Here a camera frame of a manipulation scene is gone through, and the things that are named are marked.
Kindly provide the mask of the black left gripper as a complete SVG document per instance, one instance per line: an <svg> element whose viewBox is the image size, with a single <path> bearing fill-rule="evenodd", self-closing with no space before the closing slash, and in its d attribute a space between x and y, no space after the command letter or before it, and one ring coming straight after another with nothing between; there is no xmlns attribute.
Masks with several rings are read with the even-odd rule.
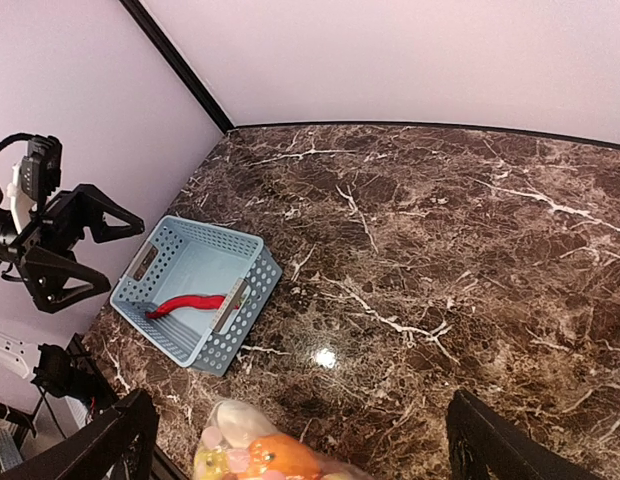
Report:
<svg viewBox="0 0 620 480"><path fill-rule="evenodd" d="M104 274L74 254L86 227L101 244L141 235L144 221L91 184L55 196L12 241L12 263L38 310L57 313L111 289Z"/></svg>

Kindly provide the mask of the clear zip top bag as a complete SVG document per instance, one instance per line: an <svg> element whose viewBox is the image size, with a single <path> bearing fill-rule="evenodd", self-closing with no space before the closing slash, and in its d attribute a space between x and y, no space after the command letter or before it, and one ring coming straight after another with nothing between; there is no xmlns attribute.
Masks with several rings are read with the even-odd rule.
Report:
<svg viewBox="0 0 620 480"><path fill-rule="evenodd" d="M221 400L207 419L193 459L194 479L369 479L361 469L281 432L248 403Z"/></svg>

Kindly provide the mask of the orange toy fruit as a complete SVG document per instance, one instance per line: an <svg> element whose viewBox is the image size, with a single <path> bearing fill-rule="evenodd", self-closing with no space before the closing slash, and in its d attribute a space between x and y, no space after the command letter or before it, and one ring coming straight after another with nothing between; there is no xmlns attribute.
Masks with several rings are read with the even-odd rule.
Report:
<svg viewBox="0 0 620 480"><path fill-rule="evenodd" d="M264 479L278 472L286 479L319 479L318 457L309 447L282 433L259 437L248 447L249 464L240 479Z"/></svg>

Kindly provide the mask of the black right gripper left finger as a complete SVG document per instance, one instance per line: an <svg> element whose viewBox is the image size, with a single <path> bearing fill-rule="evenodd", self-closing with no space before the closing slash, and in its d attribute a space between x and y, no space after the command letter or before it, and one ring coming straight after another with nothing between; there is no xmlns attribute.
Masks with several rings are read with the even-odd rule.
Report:
<svg viewBox="0 0 620 480"><path fill-rule="evenodd" d="M159 415L136 389L63 442L0 474L0 479L148 479Z"/></svg>

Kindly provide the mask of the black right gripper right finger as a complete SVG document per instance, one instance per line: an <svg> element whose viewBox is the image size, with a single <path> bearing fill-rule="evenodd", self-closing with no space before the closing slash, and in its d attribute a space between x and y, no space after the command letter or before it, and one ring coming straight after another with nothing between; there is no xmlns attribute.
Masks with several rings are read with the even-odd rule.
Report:
<svg viewBox="0 0 620 480"><path fill-rule="evenodd" d="M447 408L452 479L594 479L531 440L471 392L454 392Z"/></svg>

